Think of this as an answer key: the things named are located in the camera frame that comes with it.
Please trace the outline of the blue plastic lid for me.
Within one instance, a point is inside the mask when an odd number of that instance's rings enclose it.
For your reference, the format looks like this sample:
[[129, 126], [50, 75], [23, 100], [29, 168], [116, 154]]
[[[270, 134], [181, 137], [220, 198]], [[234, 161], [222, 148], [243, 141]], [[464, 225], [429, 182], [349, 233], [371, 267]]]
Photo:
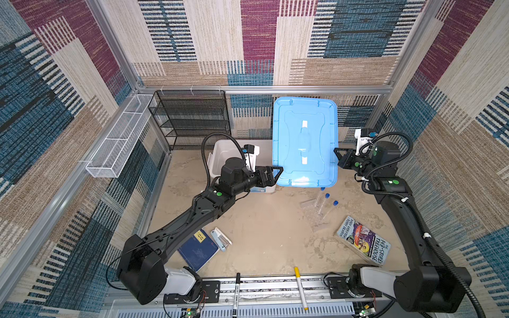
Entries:
[[337, 105], [329, 99], [282, 97], [273, 104], [273, 166], [277, 185], [331, 188], [337, 182]]

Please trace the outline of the blue-capped test tube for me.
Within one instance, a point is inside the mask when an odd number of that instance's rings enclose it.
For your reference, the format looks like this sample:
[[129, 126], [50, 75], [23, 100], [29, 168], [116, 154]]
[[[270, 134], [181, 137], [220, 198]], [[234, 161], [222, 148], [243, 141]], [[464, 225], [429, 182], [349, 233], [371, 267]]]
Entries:
[[322, 215], [322, 220], [325, 220], [326, 217], [338, 206], [339, 202], [337, 200], [330, 201], [327, 204], [326, 210]]
[[327, 204], [330, 202], [330, 194], [326, 193], [323, 199], [320, 201], [319, 208], [318, 208], [318, 214], [323, 215], [324, 211], [326, 210]]
[[328, 196], [329, 196], [329, 194], [326, 192], [326, 189], [320, 188], [319, 192], [318, 192], [318, 196], [316, 197], [316, 199], [314, 201], [314, 207], [318, 208], [318, 209], [321, 208], [321, 206], [326, 201]]

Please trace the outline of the white plastic bin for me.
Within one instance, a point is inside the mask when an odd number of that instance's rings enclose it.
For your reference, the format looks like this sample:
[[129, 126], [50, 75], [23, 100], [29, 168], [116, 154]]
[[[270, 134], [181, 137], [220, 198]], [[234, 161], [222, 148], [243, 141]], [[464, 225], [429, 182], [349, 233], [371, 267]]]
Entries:
[[256, 168], [269, 166], [269, 158], [262, 151], [267, 149], [268, 143], [261, 140], [248, 140], [236, 146], [228, 140], [218, 141], [209, 156], [207, 164], [211, 182], [207, 189], [218, 196], [235, 197], [242, 193], [250, 192], [273, 192], [275, 186], [267, 188], [250, 188], [250, 182], [254, 180], [254, 172], [250, 171], [245, 163], [243, 146], [253, 144], [260, 147], [257, 156]]

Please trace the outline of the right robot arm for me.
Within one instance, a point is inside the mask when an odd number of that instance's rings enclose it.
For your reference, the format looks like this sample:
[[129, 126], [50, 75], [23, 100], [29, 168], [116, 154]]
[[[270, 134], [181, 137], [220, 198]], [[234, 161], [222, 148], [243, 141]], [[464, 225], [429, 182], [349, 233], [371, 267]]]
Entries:
[[472, 277], [464, 267], [457, 267], [431, 234], [416, 207], [415, 199], [405, 179], [398, 177], [397, 164], [412, 151], [409, 144], [401, 151], [397, 144], [374, 139], [372, 148], [359, 150], [335, 148], [340, 168], [354, 170], [361, 179], [364, 193], [375, 196], [390, 217], [404, 247], [409, 270], [393, 274], [376, 266], [354, 264], [347, 284], [354, 296], [378, 290], [399, 303], [409, 312], [454, 313], [464, 298], [468, 298], [484, 317], [479, 300], [470, 284]]

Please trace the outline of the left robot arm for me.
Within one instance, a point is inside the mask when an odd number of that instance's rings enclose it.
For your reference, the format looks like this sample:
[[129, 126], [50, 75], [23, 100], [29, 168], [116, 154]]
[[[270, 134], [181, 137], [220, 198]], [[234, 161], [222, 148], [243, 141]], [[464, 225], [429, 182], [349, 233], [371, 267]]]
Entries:
[[116, 277], [141, 305], [160, 294], [182, 295], [189, 302], [196, 301], [203, 292], [201, 277], [188, 266], [167, 268], [169, 258], [198, 230], [228, 211], [239, 194], [254, 187], [274, 186], [283, 171], [281, 166], [258, 166], [250, 171], [243, 159], [229, 158], [219, 181], [195, 196], [184, 213], [153, 233], [127, 239]]

